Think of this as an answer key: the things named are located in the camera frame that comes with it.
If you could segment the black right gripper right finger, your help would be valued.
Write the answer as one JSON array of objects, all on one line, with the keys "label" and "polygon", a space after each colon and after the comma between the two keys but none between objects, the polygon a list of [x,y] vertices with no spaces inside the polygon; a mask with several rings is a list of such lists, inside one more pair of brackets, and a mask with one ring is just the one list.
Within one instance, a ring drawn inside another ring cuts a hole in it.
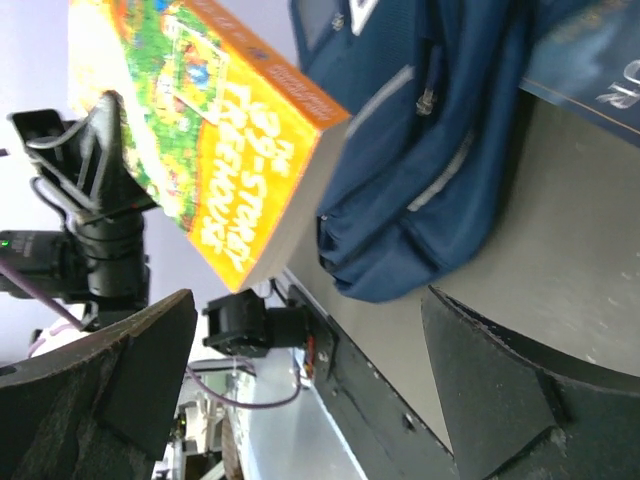
[{"label": "black right gripper right finger", "polygon": [[638,478],[638,377],[519,334],[435,288],[422,318],[461,478]]}]

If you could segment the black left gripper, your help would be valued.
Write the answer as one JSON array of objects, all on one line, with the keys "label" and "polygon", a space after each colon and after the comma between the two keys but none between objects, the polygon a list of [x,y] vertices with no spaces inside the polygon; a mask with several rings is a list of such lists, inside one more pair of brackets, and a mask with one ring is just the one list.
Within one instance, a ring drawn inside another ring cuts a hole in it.
[{"label": "black left gripper", "polygon": [[5,230],[1,260],[39,294],[84,306],[89,330],[149,305],[142,212],[157,204],[126,168],[121,98],[102,94],[82,119],[54,109],[11,113],[23,149],[64,208],[70,231]]}]

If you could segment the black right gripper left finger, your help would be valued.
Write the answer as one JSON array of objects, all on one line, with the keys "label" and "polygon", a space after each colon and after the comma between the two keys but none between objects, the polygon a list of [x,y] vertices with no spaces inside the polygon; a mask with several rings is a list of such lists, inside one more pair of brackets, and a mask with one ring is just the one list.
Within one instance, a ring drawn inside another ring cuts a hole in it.
[{"label": "black right gripper left finger", "polygon": [[1,369],[4,479],[149,479],[164,456],[197,312],[178,290]]}]

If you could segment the orange treehouse paperback book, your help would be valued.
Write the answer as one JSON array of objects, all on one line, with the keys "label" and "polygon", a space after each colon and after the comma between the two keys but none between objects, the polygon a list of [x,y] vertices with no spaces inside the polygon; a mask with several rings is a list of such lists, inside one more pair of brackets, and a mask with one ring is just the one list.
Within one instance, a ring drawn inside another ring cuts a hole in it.
[{"label": "orange treehouse paperback book", "polygon": [[73,1],[68,28],[72,106],[118,94],[131,175],[226,288],[280,273],[348,113],[213,1]]}]

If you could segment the navy blue student backpack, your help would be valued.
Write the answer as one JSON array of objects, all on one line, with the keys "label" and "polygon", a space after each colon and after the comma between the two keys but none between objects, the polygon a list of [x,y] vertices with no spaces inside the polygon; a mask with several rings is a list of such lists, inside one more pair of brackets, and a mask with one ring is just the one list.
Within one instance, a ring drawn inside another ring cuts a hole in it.
[{"label": "navy blue student backpack", "polygon": [[496,216],[536,42],[583,1],[293,1],[301,70],[351,115],[316,215],[344,296],[387,302],[468,263]]}]

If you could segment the dark blue Nineteen Eighty-Four book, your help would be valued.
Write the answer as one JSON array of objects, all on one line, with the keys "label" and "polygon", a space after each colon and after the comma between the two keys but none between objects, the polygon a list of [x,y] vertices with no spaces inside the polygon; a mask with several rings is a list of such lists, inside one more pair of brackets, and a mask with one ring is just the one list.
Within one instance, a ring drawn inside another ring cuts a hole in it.
[{"label": "dark blue Nineteen Eighty-Four book", "polygon": [[522,88],[639,145],[639,3],[589,1],[537,42]]}]

